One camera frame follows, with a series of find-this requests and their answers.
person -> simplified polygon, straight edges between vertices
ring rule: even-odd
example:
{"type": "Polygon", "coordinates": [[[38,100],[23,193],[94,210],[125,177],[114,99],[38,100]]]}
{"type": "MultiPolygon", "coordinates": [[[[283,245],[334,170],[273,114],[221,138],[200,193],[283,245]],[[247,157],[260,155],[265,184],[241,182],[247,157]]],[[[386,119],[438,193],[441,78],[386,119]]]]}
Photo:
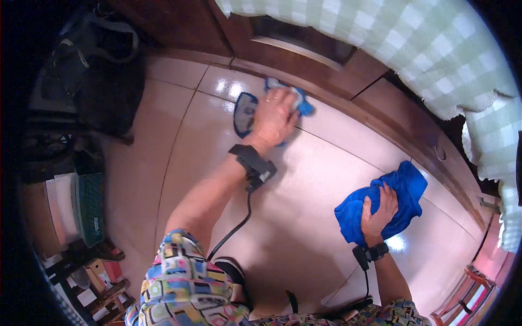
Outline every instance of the person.
{"type": "MultiPolygon", "coordinates": [[[[263,158],[295,129],[298,111],[291,113],[295,94],[288,88],[271,89],[259,102],[253,131],[242,144],[252,146],[263,158]]],[[[412,302],[406,280],[392,256],[375,261],[383,307],[369,305],[349,320],[326,319],[300,313],[249,321],[252,310],[244,273],[228,257],[206,259],[212,229],[232,194],[246,178],[245,168],[228,153],[223,162],[199,181],[174,209],[165,237],[141,286],[140,304],[129,307],[126,325],[428,325],[412,302]]],[[[381,204],[370,213],[370,199],[363,204],[361,228],[369,247],[383,242],[381,231],[398,210],[397,197],[387,185],[381,188],[381,204]]]]}

hand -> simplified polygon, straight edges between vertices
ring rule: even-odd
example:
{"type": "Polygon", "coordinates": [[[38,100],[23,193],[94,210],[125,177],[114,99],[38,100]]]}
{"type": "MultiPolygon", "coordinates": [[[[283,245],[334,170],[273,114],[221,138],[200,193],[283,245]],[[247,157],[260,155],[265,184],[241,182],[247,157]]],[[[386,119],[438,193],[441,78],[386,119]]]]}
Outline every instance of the hand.
{"type": "Polygon", "coordinates": [[[299,110],[290,112],[296,99],[288,87],[269,90],[257,106],[253,130],[243,143],[252,145],[259,155],[282,143],[294,131],[299,117],[299,110]]]}
{"type": "Polygon", "coordinates": [[[370,212],[370,207],[372,205],[370,198],[368,196],[364,198],[364,203],[362,205],[361,230],[365,238],[380,237],[381,231],[399,210],[395,190],[390,189],[386,183],[384,183],[384,188],[379,187],[379,190],[381,192],[381,204],[375,214],[372,215],[370,212]]]}

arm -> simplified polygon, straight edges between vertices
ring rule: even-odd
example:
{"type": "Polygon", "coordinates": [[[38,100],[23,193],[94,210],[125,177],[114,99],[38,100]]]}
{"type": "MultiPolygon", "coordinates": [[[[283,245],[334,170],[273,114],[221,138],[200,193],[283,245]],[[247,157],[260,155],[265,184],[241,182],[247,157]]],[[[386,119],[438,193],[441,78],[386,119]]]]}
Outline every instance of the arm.
{"type": "MultiPolygon", "coordinates": [[[[380,191],[381,204],[373,215],[370,212],[371,200],[368,196],[364,198],[361,229],[368,247],[373,247],[383,242],[381,231],[398,211],[397,194],[395,191],[390,189],[386,183],[384,188],[380,187],[380,191]]],[[[375,261],[375,272],[377,273],[379,295],[383,307],[394,300],[404,299],[411,301],[410,288],[390,253],[375,261]]]]}
{"type": "MultiPolygon", "coordinates": [[[[253,131],[242,144],[251,145],[260,156],[265,156],[281,143],[293,132],[298,119],[299,111],[290,114],[294,101],[295,94],[288,88],[270,90],[260,100],[253,131]]],[[[236,156],[227,154],[217,169],[199,181],[170,214],[165,233],[185,229],[199,240],[204,251],[208,250],[215,223],[245,178],[246,171],[236,156]]]]}

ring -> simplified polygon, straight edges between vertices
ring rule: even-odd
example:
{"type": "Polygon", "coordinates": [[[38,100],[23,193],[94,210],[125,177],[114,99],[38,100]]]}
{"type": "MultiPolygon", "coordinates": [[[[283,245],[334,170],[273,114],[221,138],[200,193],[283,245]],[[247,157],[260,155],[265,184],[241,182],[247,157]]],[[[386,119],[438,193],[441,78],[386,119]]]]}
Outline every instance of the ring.
{"type": "Polygon", "coordinates": [[[270,103],[272,100],[278,100],[278,99],[279,99],[279,97],[273,96],[271,99],[266,99],[265,101],[270,103]]]}

rag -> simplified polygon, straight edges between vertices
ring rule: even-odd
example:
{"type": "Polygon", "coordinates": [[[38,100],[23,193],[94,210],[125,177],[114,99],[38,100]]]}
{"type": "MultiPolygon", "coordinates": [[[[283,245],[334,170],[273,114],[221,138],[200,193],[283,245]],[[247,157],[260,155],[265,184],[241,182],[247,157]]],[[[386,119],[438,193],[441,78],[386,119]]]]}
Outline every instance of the rag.
{"type": "Polygon", "coordinates": [[[366,246],[361,231],[364,197],[368,196],[372,200],[370,211],[371,214],[374,214],[379,209],[381,202],[379,186],[383,187],[384,182],[395,190],[399,204],[399,210],[381,232],[384,240],[404,231],[410,225],[412,218],[422,215],[419,200],[426,190],[428,182],[410,161],[403,161],[397,171],[372,180],[369,187],[352,192],[341,205],[335,208],[335,217],[341,227],[341,234],[347,242],[366,246]]]}
{"type": "MultiPolygon", "coordinates": [[[[266,78],[265,92],[274,87],[288,87],[288,85],[279,82],[275,78],[266,78]]],[[[297,99],[292,106],[292,112],[299,110],[300,116],[312,115],[314,107],[306,100],[304,90],[298,87],[291,87],[290,90],[297,95],[297,99]]],[[[250,93],[242,92],[239,94],[234,108],[234,130],[239,137],[245,138],[252,131],[254,114],[258,103],[257,97],[250,93]]]]}

